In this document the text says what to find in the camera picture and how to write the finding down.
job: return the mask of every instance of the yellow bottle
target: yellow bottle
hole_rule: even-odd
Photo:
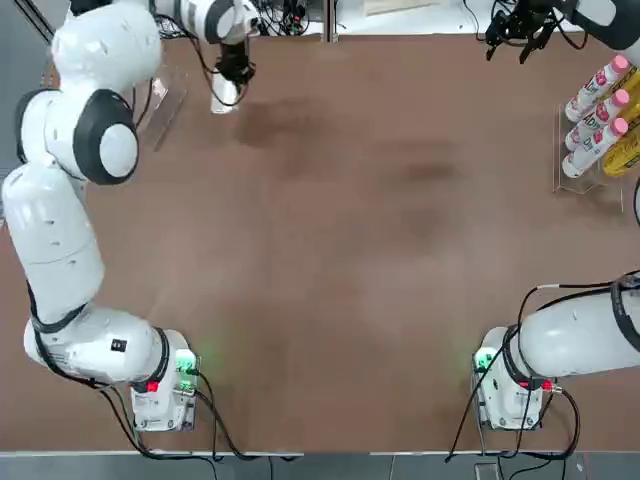
[[[624,88],[631,95],[631,91],[635,90],[639,85],[640,71],[638,71],[638,67],[631,67],[616,83],[611,85],[605,96],[610,97],[620,88]]]
[[[603,169],[607,175],[621,177],[640,161],[640,126],[630,130],[604,156]]]

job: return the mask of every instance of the bottle label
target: bottle label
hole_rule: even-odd
[[[596,106],[596,117],[598,117],[602,122],[607,123],[609,121],[609,112],[607,111],[607,106],[605,102],[599,103]]]

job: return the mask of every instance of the bottle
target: bottle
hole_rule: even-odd
[[[618,139],[627,133],[629,125],[623,118],[616,118],[609,125],[596,130],[580,148],[570,152],[562,160],[562,171],[567,177],[577,178],[593,165]]]
[[[629,68],[629,62],[622,55],[613,57],[611,63],[598,70],[596,74],[580,89],[564,109],[565,115],[572,122],[577,122],[582,115],[603,96],[609,87]]]
[[[600,100],[573,129],[567,133],[564,143],[570,152],[574,151],[582,142],[593,135],[593,132],[604,127],[616,118],[629,103],[629,94],[621,89],[606,100]]]
[[[621,177],[640,161],[640,128],[636,127],[609,149],[604,157],[604,173]]]

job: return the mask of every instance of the table surface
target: table surface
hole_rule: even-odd
[[[611,56],[596,43],[553,38],[520,66],[507,47],[486,62],[470,36],[257,40],[258,73],[228,116],[209,113],[189,45],[167,45],[189,76],[162,148],[126,185],[89,191],[97,302],[184,332],[241,449],[448,449],[471,354],[530,287],[636,265],[629,213],[551,188],[553,108]],[[6,230],[0,252],[0,450],[129,449],[94,392],[24,354]],[[581,450],[640,449],[638,375],[563,381]],[[565,447],[571,416],[555,403],[525,448]],[[195,433],[148,443],[210,449],[205,413]],[[478,447],[469,418],[459,448]]]

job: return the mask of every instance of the black cable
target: black cable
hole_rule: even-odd
[[[478,42],[484,42],[484,38],[480,38],[480,22],[478,21],[478,17],[476,17],[476,14],[473,13],[473,10],[469,8],[469,5],[467,4],[467,0],[462,0],[462,4],[464,5],[464,8],[466,8],[469,11],[471,16],[473,17],[473,20],[476,22],[476,40]]]
[[[531,387],[527,388],[528,393],[527,393],[527,404],[524,407],[524,414],[522,415],[522,423],[520,424],[520,429],[518,430],[518,440],[516,440],[516,449],[506,455],[501,455],[502,458],[513,458],[516,455],[518,455],[518,453],[520,453],[520,445],[522,444],[522,432],[524,432],[524,424],[526,423],[527,420],[527,414],[529,413],[529,405],[531,404]]]
[[[558,27],[558,30],[560,30],[560,34],[563,36],[563,38],[567,41],[569,45],[571,45],[576,50],[582,50],[584,47],[587,46],[587,40],[589,40],[589,34],[587,32],[584,32],[582,43],[578,45],[573,40],[571,40],[569,35],[567,35],[567,33],[564,31],[564,28],[562,28],[561,23],[565,19],[565,17],[563,16],[562,18],[560,18],[560,20],[558,20],[558,17],[556,17],[556,12],[551,10],[551,14],[553,15],[553,18],[556,21],[556,27]]]
[[[136,111],[136,87],[131,89],[131,105],[129,105],[129,110],[131,110],[131,114]]]
[[[147,98],[144,101],[144,107],[142,107],[142,112],[140,113],[140,116],[138,117],[138,120],[136,121],[136,129],[138,127],[140,127],[140,124],[142,123],[142,120],[144,119],[145,115],[149,111],[149,106],[151,105],[151,96],[152,96],[152,94],[153,94],[153,78],[150,78],[149,79],[149,88],[147,90]]]
[[[536,452],[524,452],[525,455],[538,458],[540,460],[566,460],[571,455],[573,455],[573,453],[576,451],[576,447],[578,446],[578,441],[580,440],[580,429],[581,429],[580,409],[578,408],[578,404],[576,403],[575,399],[571,396],[571,394],[566,389],[563,388],[560,393],[569,401],[569,404],[571,405],[571,408],[573,410],[574,430],[573,430],[573,437],[571,439],[571,443],[569,444],[567,449],[562,453],[546,454],[546,453],[536,453]]]
[[[513,480],[513,478],[521,473],[525,472],[533,472],[534,470],[540,470],[541,468],[546,467],[551,463],[551,460],[547,460],[546,462],[541,463],[540,465],[536,465],[535,467],[521,468],[520,470],[516,470],[509,476],[509,480]]]
[[[204,373],[198,372],[198,376],[202,378],[202,380],[207,386],[207,389],[211,392],[212,391],[211,384],[209,383],[209,380],[204,375]],[[231,439],[231,436],[229,435],[229,430],[227,430],[227,427],[224,424],[222,417],[220,416],[220,412],[218,412],[218,409],[216,408],[215,402],[213,400],[213,395],[211,396],[211,400],[209,400],[205,395],[202,394],[202,392],[196,390],[196,397],[202,400],[204,404],[207,406],[207,408],[211,411],[215,421],[217,421],[218,424],[220,425],[220,430],[222,431],[222,435],[224,436],[224,439],[227,442],[227,445],[229,445],[231,452],[233,452],[233,454],[237,458],[245,461],[251,461],[251,460],[255,460],[256,458],[259,458],[252,455],[245,455],[244,453],[240,452],[240,450],[238,450],[235,443]]]

